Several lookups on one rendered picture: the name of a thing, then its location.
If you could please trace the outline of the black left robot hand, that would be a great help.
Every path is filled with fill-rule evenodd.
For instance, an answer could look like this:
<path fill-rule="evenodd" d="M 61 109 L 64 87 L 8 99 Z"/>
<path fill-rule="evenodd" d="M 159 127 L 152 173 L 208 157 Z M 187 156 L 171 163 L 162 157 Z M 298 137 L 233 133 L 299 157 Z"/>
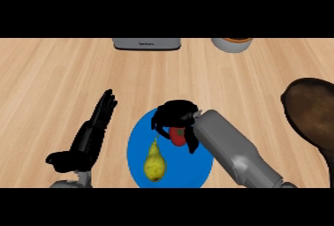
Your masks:
<path fill-rule="evenodd" d="M 69 150 L 51 153 L 45 158 L 45 163 L 57 172 L 85 172 L 94 166 L 115 106 L 116 99 L 107 89 L 94 106 L 93 115 L 75 134 Z"/>

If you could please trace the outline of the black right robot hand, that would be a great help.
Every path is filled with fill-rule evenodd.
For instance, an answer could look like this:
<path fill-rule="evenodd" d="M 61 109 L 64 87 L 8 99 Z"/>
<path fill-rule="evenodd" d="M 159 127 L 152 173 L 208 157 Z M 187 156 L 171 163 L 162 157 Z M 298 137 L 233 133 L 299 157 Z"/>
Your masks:
<path fill-rule="evenodd" d="M 193 113 L 197 111 L 196 105 L 187 100 L 166 101 L 158 108 L 150 118 L 150 129 L 168 140 L 169 128 L 183 128 L 184 145 L 192 154 L 197 148 L 197 139 L 193 133 Z"/>

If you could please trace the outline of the blue plate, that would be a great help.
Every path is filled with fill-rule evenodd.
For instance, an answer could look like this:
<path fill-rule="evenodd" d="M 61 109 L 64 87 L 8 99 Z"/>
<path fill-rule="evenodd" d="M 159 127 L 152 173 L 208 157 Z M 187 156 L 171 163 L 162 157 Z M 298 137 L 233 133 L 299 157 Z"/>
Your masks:
<path fill-rule="evenodd" d="M 187 146 L 177 147 L 152 129 L 152 109 L 140 118 L 128 137 L 128 171 L 140 188 L 199 188 L 212 166 L 212 155 L 202 145 L 190 154 Z M 163 177 L 152 182 L 143 172 L 150 143 L 156 141 L 166 168 Z"/>

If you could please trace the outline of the dark brown pan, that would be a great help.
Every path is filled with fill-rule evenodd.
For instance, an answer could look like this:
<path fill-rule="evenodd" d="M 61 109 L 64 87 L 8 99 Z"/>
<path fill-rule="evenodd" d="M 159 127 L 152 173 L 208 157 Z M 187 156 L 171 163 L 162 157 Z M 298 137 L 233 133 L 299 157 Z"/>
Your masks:
<path fill-rule="evenodd" d="M 334 188 L 334 84 L 323 79 L 296 79 L 280 95 L 280 102 L 295 133 L 323 156 Z"/>

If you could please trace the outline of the yellow pear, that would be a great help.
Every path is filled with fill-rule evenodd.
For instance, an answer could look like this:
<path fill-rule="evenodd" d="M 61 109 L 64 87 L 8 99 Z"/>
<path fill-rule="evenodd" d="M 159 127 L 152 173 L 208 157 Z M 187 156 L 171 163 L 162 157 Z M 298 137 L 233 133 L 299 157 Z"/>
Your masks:
<path fill-rule="evenodd" d="M 158 182 L 161 180 L 165 174 L 165 169 L 166 165 L 161 156 L 158 141 L 153 140 L 150 143 L 146 161 L 143 163 L 143 173 L 149 181 Z"/>

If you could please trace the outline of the grey appliance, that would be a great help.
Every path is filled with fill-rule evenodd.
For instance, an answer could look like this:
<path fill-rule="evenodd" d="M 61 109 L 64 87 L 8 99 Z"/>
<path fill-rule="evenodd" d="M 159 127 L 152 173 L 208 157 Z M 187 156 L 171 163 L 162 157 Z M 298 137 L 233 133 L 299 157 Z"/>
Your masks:
<path fill-rule="evenodd" d="M 121 50 L 177 50 L 180 38 L 113 38 L 113 47 Z"/>

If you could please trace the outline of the grey bowl with orange rim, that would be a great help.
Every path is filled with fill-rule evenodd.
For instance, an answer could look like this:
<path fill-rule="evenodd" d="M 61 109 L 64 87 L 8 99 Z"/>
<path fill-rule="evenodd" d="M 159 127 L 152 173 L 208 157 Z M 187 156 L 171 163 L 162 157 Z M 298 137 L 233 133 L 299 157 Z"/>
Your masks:
<path fill-rule="evenodd" d="M 251 45 L 251 38 L 212 38 L 211 42 L 214 46 L 227 53 L 239 53 L 242 52 L 248 46 Z"/>

